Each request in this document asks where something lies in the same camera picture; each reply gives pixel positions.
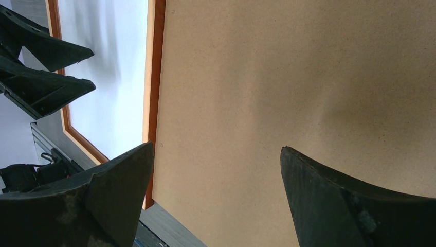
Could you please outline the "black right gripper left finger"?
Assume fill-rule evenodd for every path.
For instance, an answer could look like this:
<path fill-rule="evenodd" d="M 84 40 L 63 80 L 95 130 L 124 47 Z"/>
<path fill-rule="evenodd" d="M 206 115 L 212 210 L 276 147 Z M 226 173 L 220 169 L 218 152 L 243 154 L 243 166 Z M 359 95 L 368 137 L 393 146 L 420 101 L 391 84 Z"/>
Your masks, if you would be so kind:
<path fill-rule="evenodd" d="M 132 246 L 153 163 L 147 142 L 68 178 L 1 195 L 1 246 Z"/>

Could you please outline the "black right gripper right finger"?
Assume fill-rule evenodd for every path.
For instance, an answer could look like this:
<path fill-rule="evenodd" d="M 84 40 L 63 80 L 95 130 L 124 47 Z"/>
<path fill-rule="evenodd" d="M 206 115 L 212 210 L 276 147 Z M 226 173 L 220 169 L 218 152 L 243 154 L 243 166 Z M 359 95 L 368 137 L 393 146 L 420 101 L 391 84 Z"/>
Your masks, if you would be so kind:
<path fill-rule="evenodd" d="M 285 146 L 281 175 L 300 246 L 435 246 L 435 199 L 378 187 Z"/>

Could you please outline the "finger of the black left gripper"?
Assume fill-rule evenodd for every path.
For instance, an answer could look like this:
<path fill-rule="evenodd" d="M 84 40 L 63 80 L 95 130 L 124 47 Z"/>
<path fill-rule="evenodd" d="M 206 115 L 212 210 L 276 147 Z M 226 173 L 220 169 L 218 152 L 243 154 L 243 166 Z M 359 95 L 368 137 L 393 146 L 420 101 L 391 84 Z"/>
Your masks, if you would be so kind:
<path fill-rule="evenodd" d="M 95 89 L 90 80 L 31 69 L 1 56 L 1 92 L 35 120 Z"/>
<path fill-rule="evenodd" d="M 87 47 L 52 37 L 49 29 L 1 5 L 1 55 L 19 62 L 26 47 L 50 72 L 94 55 Z"/>

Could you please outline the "copper picture frame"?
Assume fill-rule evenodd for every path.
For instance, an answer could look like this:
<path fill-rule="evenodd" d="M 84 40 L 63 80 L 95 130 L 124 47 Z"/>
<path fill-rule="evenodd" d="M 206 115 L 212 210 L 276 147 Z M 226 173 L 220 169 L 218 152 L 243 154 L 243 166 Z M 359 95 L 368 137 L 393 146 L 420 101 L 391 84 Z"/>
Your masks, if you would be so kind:
<path fill-rule="evenodd" d="M 52 36 L 62 39 L 59 14 L 59 1 L 47 1 L 49 29 Z M 162 42 L 164 36 L 165 1 L 147 1 L 147 33 L 146 33 L 146 75 L 143 101 L 142 142 L 156 140 L 159 86 L 161 73 Z M 63 68 L 59 74 L 67 75 Z M 69 105 L 60 111 L 63 134 L 88 158 L 84 167 L 102 164 L 109 159 L 100 153 L 88 140 L 77 132 L 70 123 Z"/>

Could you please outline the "mountain landscape photo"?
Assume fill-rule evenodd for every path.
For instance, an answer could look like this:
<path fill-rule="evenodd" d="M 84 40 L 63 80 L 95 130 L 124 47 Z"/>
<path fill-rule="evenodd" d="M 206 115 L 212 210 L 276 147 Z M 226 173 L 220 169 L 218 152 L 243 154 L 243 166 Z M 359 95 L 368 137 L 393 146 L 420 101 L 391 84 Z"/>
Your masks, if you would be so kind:
<path fill-rule="evenodd" d="M 147 1 L 59 1 L 64 41 L 94 55 L 65 73 L 96 89 L 69 105 L 72 127 L 113 159 L 142 142 Z"/>

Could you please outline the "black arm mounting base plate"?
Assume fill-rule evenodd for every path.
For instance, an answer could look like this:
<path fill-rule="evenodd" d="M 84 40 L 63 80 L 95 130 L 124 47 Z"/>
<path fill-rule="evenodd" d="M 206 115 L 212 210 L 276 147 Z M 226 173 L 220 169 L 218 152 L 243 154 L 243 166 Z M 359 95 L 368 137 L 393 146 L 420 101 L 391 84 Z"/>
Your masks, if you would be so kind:
<path fill-rule="evenodd" d="M 1 169 L 1 193 L 29 192 L 39 186 L 53 183 L 83 172 L 75 161 L 59 150 L 52 148 L 43 152 L 41 158 L 47 164 L 13 164 Z"/>

